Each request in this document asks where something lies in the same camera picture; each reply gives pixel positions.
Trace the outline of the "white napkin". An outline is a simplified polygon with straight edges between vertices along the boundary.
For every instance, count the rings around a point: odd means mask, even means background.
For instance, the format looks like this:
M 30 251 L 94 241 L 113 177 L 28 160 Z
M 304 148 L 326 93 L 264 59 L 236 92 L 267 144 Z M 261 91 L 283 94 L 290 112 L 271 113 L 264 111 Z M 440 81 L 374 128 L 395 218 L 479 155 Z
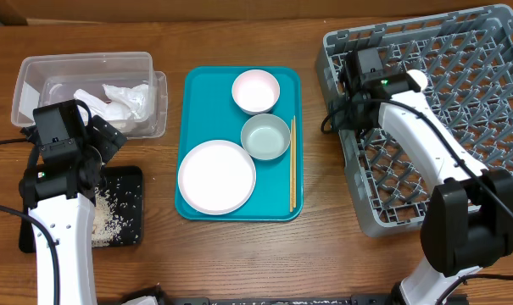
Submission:
M 116 129 L 127 132 L 130 127 L 128 119 L 131 116 L 130 109 L 124 103 L 104 102 L 90 93 L 78 89 L 74 98 L 84 102 L 91 110 L 92 116 L 99 115 Z
M 141 84 L 129 87 L 118 87 L 103 84 L 105 96 L 110 102 L 124 103 L 131 111 L 129 119 L 146 119 L 149 105 L 149 85 Z

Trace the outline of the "pale green cup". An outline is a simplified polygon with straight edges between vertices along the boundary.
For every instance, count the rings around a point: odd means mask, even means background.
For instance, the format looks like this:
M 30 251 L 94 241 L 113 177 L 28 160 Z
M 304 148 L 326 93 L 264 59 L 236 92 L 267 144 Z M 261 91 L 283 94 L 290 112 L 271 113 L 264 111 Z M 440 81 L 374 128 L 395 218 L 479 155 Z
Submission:
M 426 90 L 428 79 L 422 71 L 418 69 L 410 69 L 407 71 L 407 74 L 418 84 L 422 92 Z

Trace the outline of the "large white plate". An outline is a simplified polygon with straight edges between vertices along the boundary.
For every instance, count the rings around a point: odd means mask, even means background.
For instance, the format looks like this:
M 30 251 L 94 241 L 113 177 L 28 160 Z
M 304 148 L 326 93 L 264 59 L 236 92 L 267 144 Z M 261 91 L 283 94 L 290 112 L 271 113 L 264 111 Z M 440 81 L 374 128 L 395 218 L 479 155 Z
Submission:
M 182 159 L 177 182 L 191 208 L 207 215 L 228 214 L 251 197 L 256 168 L 236 143 L 211 140 L 197 145 Z

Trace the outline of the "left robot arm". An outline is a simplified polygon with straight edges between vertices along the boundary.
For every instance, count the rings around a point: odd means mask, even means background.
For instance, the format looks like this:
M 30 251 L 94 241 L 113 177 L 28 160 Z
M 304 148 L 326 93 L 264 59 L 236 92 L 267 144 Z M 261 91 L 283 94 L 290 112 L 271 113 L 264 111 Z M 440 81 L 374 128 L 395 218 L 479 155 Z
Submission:
M 24 172 L 20 193 L 32 225 L 40 304 L 94 304 L 92 227 L 102 167 L 127 139 L 69 100 L 33 111 L 42 159 Z

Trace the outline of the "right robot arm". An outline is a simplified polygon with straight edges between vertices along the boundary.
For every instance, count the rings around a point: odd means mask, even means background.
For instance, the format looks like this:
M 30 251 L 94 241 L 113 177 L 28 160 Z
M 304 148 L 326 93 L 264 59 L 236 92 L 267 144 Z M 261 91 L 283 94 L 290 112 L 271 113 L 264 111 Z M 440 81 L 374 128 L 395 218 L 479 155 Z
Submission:
M 513 253 L 513 176 L 472 157 L 433 113 L 418 69 L 389 73 L 375 48 L 345 56 L 345 93 L 327 116 L 333 131 L 384 129 L 431 188 L 421 226 L 424 257 L 396 283 L 388 304 L 448 304 L 482 269 Z

